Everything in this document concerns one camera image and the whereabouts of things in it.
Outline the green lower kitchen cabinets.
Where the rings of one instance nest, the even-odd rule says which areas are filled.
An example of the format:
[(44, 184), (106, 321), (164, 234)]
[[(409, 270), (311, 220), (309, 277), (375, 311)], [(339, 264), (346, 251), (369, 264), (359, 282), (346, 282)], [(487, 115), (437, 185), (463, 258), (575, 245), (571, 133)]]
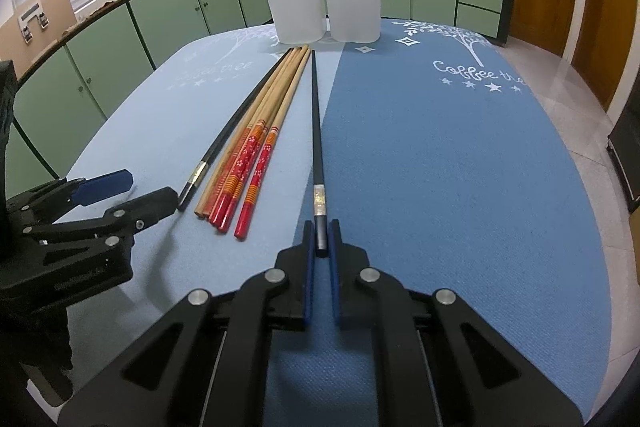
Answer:
[[(386, 18), (454, 25), (506, 42), (514, 0), (382, 0)], [(6, 193), (64, 176), (93, 135), (186, 44), (269, 23), (267, 0), (117, 0), (65, 29), (30, 61), (6, 148)]]

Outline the light blue placemat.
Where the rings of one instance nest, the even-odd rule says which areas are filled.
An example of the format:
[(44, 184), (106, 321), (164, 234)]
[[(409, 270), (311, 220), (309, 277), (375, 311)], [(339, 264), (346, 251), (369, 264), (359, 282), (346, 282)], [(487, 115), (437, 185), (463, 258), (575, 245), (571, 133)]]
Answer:
[[(272, 26), (226, 32), (184, 46), (134, 90), (70, 168), (91, 178), (127, 169), (132, 194), (180, 188), (196, 162), (277, 61)], [(311, 115), (324, 112), (341, 43), (314, 45), (317, 72), (305, 72), (285, 117), (245, 241), (217, 234), (192, 211), (139, 234), (134, 276), (70, 307), (75, 388), (84, 387), (178, 300), (195, 288), (233, 291), (296, 244), (311, 215)], [(338, 335), (331, 313), (329, 263), (314, 264), (312, 322), (306, 333), (274, 337), (265, 420), (270, 426), (344, 426), (352, 408), (340, 387)]]

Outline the dark blue placemat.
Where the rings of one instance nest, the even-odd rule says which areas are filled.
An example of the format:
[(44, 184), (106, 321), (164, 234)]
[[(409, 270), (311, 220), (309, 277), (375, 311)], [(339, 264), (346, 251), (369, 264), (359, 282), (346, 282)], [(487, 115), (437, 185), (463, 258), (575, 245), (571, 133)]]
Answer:
[[(426, 24), (382, 21), (369, 44), (317, 50), (329, 217), (409, 289), (450, 288), (577, 405), (608, 364), (611, 303), (596, 218), (573, 158), (521, 74)], [(250, 229), (269, 268), (311, 214), (305, 72)], [(309, 333), (273, 338), (265, 424), (376, 426), (367, 332), (333, 324), (317, 265)]]

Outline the cardboard board with white parts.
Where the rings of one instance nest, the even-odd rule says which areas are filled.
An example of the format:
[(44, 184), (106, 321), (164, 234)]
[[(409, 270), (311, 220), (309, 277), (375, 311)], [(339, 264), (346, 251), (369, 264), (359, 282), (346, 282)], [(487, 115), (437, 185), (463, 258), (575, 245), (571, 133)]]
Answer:
[(12, 61), (21, 78), (76, 23), (70, 0), (24, 2), (1, 26), (1, 61)]

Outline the black appliance at right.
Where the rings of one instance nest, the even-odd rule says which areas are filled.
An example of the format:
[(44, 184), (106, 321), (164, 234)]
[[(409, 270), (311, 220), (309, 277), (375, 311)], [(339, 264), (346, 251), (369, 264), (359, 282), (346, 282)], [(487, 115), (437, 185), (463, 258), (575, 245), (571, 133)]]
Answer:
[(629, 211), (639, 206), (639, 113), (625, 107), (608, 135), (608, 153), (626, 193)]

